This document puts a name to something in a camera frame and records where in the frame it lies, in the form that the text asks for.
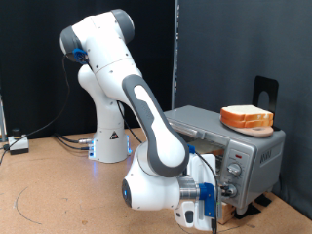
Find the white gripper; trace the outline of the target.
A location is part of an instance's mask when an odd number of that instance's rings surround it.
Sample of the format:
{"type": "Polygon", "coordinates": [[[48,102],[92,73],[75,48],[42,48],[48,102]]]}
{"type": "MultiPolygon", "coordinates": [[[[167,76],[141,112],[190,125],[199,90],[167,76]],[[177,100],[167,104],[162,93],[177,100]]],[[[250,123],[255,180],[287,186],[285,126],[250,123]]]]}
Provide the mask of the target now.
{"type": "MultiPolygon", "coordinates": [[[[212,231],[215,220],[215,156],[213,154],[191,154],[189,175],[194,180],[198,195],[195,202],[194,227],[201,231],[212,231]]],[[[220,189],[228,189],[227,184],[219,184],[220,189]]],[[[218,194],[218,198],[227,198],[218,194]]]]}

